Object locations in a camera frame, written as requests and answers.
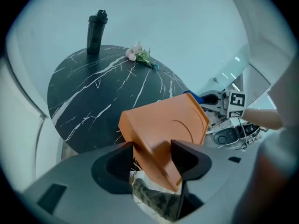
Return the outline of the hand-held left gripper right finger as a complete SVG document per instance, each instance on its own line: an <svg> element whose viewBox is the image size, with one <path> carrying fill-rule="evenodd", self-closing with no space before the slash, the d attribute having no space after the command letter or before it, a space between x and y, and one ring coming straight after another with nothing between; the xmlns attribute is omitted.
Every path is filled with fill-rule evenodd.
<svg viewBox="0 0 299 224"><path fill-rule="evenodd" d="M177 223L231 224L259 146L234 151L172 140L171 158L183 179Z"/></svg>

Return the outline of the blue cloth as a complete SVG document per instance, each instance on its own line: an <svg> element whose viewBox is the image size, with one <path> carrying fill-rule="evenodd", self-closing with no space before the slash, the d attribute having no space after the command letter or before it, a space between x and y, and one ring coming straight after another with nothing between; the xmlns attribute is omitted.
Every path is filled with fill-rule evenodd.
<svg viewBox="0 0 299 224"><path fill-rule="evenodd" d="M187 90L187 91L184 91L183 92L184 94L185 93L189 93L193 96L193 98L197 101L198 104L202 104L204 103L204 99L199 97L198 95L196 95L195 93L193 93L191 90Z"/></svg>

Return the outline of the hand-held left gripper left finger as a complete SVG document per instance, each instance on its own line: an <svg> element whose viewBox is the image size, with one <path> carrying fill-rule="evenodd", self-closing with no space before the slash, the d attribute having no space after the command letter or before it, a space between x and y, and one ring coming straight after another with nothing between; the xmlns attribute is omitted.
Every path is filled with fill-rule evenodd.
<svg viewBox="0 0 299 224"><path fill-rule="evenodd" d="M30 185L23 200L42 224L137 224L132 160L130 142L73 156Z"/></svg>

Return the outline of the person's right forearm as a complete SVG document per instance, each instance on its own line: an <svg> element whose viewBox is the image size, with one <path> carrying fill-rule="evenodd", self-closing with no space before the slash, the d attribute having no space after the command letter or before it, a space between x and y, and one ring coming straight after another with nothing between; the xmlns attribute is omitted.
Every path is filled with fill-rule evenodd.
<svg viewBox="0 0 299 224"><path fill-rule="evenodd" d="M275 109L247 108L243 113L242 119L267 129L278 130L283 127L281 117Z"/></svg>

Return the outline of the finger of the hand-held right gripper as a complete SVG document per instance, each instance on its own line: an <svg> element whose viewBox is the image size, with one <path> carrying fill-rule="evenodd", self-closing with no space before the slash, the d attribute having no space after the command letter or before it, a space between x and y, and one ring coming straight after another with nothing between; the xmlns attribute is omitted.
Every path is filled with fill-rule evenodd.
<svg viewBox="0 0 299 224"><path fill-rule="evenodd" d="M222 97L223 93L224 93L224 91L210 90L210 91L202 93L200 96L204 97L204 96L209 96L209 95L215 95L217 97Z"/></svg>
<svg viewBox="0 0 299 224"><path fill-rule="evenodd" d="M208 104L200 104L201 108L205 111L209 112L220 112L221 107L218 105L208 105Z"/></svg>

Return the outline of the black shaker bottle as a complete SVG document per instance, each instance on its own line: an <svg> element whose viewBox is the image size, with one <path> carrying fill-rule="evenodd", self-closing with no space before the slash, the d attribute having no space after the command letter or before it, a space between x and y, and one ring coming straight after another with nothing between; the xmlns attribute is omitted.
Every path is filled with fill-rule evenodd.
<svg viewBox="0 0 299 224"><path fill-rule="evenodd" d="M99 10L89 17L86 50L89 55L99 54L101 40L108 17L105 10Z"/></svg>

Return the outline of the person's camouflage trousers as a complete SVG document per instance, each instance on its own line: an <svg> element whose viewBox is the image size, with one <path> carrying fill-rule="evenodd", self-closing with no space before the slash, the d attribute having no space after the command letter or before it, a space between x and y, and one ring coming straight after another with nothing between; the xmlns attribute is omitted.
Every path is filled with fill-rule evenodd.
<svg viewBox="0 0 299 224"><path fill-rule="evenodd" d="M131 184L132 193L160 217L175 222L178 220L180 195L151 190L141 178Z"/></svg>

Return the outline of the white flower bouquet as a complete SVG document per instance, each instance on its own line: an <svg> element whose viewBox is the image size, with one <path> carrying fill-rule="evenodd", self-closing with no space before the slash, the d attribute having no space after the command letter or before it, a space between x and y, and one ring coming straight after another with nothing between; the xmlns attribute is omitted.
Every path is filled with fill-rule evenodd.
<svg viewBox="0 0 299 224"><path fill-rule="evenodd" d="M150 49L144 49L140 42L127 49L125 55L132 62L142 63L152 69L160 69L159 65L151 60Z"/></svg>

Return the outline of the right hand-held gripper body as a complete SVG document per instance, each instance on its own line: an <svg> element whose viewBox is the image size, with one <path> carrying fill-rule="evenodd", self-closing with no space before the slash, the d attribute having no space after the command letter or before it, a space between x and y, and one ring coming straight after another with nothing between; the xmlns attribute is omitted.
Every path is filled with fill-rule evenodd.
<svg viewBox="0 0 299 224"><path fill-rule="evenodd" d="M220 114L227 118L241 118L246 109L246 95L242 91L223 91L221 93Z"/></svg>

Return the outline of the orange plastic box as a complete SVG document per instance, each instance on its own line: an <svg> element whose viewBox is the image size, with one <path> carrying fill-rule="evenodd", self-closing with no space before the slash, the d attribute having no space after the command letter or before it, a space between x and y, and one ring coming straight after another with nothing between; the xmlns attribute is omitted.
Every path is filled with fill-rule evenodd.
<svg viewBox="0 0 299 224"><path fill-rule="evenodd" d="M171 140L201 145L209 119L190 93L123 111L118 127L146 176L173 192L182 177L171 159Z"/></svg>

